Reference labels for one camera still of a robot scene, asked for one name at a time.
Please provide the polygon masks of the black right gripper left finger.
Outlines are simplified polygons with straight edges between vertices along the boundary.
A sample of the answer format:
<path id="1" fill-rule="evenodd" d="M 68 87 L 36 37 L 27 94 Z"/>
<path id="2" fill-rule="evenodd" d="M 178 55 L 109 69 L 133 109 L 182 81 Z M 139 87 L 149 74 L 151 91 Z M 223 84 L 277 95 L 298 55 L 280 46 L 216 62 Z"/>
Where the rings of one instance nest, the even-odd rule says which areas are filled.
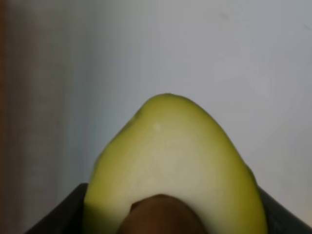
<path id="1" fill-rule="evenodd" d="M 58 206 L 26 234 L 81 234 L 87 183 L 78 185 Z"/>

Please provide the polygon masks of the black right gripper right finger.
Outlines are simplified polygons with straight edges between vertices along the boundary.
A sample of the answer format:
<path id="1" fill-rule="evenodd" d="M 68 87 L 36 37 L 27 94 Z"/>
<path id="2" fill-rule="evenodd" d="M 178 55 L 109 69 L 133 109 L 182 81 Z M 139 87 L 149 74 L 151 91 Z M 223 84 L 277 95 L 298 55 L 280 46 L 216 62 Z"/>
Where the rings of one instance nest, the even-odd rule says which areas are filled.
<path id="1" fill-rule="evenodd" d="M 269 234 L 312 234 L 312 228 L 259 188 Z"/>

